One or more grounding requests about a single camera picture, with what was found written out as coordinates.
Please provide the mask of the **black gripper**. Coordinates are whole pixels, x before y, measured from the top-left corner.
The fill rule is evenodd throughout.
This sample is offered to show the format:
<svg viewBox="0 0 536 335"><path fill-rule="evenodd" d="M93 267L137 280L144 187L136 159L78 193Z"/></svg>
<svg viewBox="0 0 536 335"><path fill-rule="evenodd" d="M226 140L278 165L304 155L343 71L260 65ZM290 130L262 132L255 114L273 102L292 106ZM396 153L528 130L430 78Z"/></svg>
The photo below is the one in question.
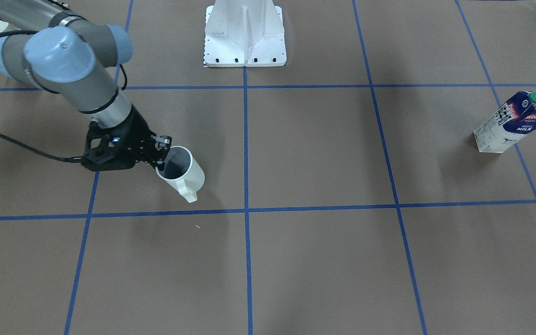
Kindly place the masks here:
<svg viewBox="0 0 536 335"><path fill-rule="evenodd" d="M168 135L157 136L132 107L116 127L103 129L95 121L89 124L81 165L94 172L132 169L139 162L162 169L172 140Z"/></svg>

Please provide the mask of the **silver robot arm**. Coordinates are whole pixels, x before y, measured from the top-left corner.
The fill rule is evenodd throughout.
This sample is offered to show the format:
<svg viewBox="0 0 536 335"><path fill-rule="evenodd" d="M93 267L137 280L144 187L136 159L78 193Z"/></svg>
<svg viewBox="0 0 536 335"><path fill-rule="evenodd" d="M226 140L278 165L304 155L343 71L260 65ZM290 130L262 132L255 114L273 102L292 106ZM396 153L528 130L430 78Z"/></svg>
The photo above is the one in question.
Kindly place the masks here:
<svg viewBox="0 0 536 335"><path fill-rule="evenodd" d="M84 153L76 157L46 154L1 133L0 138L94 172L132 169L139 162L164 168L172 138L149 129L107 72L133 56L124 28L95 25L51 0L0 0L0 20L15 27L0 33L0 73L61 95L89 121Z"/></svg>

